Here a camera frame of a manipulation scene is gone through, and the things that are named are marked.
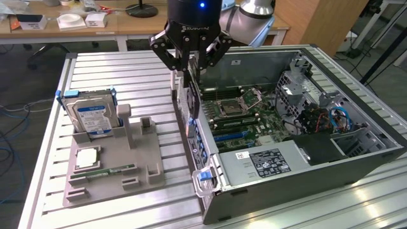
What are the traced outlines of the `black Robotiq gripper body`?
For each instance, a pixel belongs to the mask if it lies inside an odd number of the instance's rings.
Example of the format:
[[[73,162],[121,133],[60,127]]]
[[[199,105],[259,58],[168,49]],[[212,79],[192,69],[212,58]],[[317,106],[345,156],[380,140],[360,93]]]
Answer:
[[[220,35],[220,12],[220,0],[168,1],[167,37],[179,50],[208,47]]]

